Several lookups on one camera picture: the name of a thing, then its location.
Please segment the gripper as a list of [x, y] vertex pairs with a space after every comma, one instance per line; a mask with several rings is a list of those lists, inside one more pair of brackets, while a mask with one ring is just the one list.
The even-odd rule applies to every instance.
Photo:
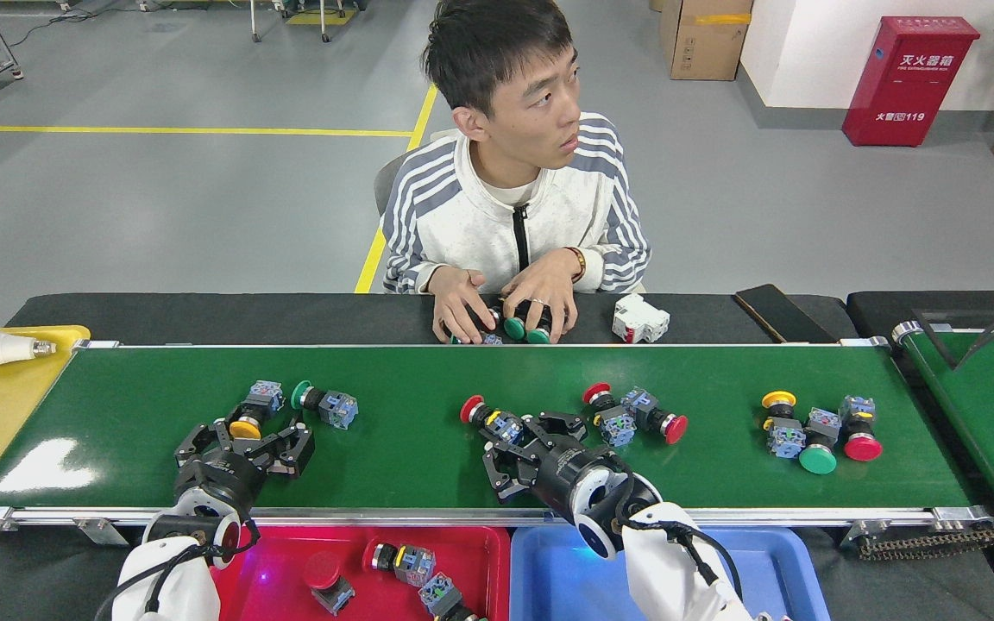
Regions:
[[[522, 492], [531, 492], [545, 506], [572, 518], [588, 514], [627, 479], [610, 449], [581, 443], [588, 429], [576, 414], [541, 411], [522, 414], [521, 420], [524, 447], [484, 444], [482, 465], [498, 503], [508, 504]], [[545, 440], [548, 436], [562, 437]]]
[[266, 475], [299, 477], [315, 452], [314, 433], [304, 422], [268, 434], [255, 449], [255, 462], [233, 451], [224, 420], [199, 424], [179, 444], [174, 485], [177, 515], [236, 514], [249, 518]]

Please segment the person's left hand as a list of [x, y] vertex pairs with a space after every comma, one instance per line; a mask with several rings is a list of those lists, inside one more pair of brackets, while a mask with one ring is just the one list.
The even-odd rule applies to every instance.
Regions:
[[525, 326], [536, 329], [542, 311], [551, 316], [550, 342], [557, 343], [577, 321], [575, 283], [581, 271], [575, 252], [557, 248], [529, 264], [502, 288], [502, 314], [513, 317], [526, 300], [530, 304]]

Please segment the person's right hand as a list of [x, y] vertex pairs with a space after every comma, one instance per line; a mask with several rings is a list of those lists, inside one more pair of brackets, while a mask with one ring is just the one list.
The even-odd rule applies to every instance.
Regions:
[[484, 335], [475, 319], [481, 319], [485, 330], [494, 329], [494, 318], [480, 295], [486, 282], [482, 272], [442, 265], [427, 282], [427, 291], [434, 296], [431, 330], [440, 342], [454, 336], [462, 343], [482, 343]]

